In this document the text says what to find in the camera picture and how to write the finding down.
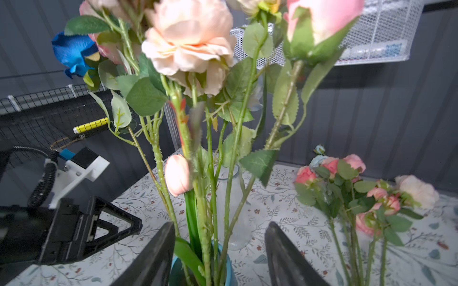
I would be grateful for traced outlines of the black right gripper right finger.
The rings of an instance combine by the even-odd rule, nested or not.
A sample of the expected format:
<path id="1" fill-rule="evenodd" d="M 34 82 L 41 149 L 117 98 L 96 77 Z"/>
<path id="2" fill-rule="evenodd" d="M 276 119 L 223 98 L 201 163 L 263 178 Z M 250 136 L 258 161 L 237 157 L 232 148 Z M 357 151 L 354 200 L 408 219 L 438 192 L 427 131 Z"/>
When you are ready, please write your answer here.
<path id="1" fill-rule="evenodd" d="M 265 249 L 273 286 L 328 285 L 273 221 L 265 232 Z"/>

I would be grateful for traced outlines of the pink tulip flower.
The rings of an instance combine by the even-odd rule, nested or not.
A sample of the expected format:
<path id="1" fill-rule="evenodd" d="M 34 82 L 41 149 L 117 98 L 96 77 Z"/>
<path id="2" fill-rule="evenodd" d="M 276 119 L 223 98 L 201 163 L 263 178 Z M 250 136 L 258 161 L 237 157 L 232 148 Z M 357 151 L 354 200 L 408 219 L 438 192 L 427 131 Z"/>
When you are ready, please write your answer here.
<path id="1" fill-rule="evenodd" d="M 180 154 L 172 155 L 166 162 L 165 182 L 170 194 L 174 197 L 185 196 L 186 216 L 190 235 L 190 246 L 198 258 L 203 262 L 203 242 L 205 238 L 205 218 L 199 211 L 199 192 L 192 181 L 191 164 Z"/>

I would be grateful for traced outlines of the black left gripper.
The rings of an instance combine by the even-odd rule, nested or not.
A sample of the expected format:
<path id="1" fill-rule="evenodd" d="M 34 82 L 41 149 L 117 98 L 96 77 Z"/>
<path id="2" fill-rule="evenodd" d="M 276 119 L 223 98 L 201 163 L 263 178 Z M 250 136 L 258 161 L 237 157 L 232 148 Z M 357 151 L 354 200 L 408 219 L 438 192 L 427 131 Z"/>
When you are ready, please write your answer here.
<path id="1" fill-rule="evenodd" d="M 105 217 L 126 223 L 127 228 Z M 82 261 L 97 252 L 137 235 L 142 220 L 114 204 L 93 197 L 89 214 L 72 199 L 47 207 L 1 207 L 1 266 L 23 262 L 56 265 Z"/>

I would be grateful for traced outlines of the large pink peony flower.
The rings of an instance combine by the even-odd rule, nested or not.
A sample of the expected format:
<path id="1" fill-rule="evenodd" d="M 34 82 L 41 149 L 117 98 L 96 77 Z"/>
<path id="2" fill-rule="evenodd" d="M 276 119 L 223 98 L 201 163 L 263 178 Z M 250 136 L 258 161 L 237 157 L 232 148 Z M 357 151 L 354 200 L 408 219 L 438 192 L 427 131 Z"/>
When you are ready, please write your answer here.
<path id="1" fill-rule="evenodd" d="M 83 1 L 79 16 L 70 19 L 66 36 L 88 36 L 96 52 L 88 57 L 83 74 L 88 88 L 104 85 L 112 93 L 109 131 L 132 145 L 148 170 L 168 218 L 180 235 L 165 182 L 160 127 L 167 101 L 163 77 L 141 50 L 151 26 L 147 13 L 155 1 Z"/>

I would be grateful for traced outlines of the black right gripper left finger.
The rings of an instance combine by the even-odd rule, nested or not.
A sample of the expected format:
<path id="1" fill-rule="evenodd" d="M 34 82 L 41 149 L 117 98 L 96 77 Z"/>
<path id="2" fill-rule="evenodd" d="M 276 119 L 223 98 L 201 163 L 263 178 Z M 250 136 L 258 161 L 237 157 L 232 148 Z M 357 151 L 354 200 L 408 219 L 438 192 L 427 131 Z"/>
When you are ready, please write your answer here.
<path id="1" fill-rule="evenodd" d="M 112 286 L 167 286 L 174 245 L 174 225 L 167 222 Z"/>

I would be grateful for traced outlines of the blue artificial rose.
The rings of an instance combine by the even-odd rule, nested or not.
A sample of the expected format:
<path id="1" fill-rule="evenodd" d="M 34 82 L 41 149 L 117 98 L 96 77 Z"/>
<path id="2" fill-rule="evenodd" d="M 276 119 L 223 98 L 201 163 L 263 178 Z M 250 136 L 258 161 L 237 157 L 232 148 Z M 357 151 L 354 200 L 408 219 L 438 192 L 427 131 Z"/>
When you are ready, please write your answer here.
<path id="1" fill-rule="evenodd" d="M 81 77 L 91 91 L 99 90 L 98 67 L 102 56 L 89 36 L 67 36 L 61 32 L 51 43 L 56 59 L 66 67 L 64 73 L 67 77 Z"/>

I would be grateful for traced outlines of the peach peony flower stem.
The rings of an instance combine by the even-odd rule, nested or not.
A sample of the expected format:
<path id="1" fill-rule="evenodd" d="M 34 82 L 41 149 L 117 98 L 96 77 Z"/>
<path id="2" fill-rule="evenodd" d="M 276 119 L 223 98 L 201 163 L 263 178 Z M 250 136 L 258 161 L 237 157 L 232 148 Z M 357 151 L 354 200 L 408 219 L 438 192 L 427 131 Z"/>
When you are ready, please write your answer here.
<path id="1" fill-rule="evenodd" d="M 216 209 L 210 205 L 212 156 L 201 145 L 202 122 L 210 120 L 207 99 L 223 89 L 233 65 L 236 43 L 230 31 L 233 17 L 224 1 L 159 1 L 147 13 L 151 26 L 141 49 L 163 77 L 163 87 L 175 112 L 182 152 L 191 164 L 205 215 L 203 262 L 206 285 L 215 285 L 218 260 Z"/>

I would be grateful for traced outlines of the teal ceramic vase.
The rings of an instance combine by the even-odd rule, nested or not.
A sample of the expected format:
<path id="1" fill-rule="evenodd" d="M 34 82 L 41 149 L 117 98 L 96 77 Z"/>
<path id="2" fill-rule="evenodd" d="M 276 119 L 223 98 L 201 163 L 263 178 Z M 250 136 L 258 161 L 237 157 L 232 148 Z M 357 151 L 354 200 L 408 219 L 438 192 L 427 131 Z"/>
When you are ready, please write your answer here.
<path id="1" fill-rule="evenodd" d="M 192 286 L 206 286 L 204 264 L 192 250 L 189 242 L 177 237 L 174 255 L 169 276 L 170 286 L 187 285 L 184 266 L 188 269 Z"/>

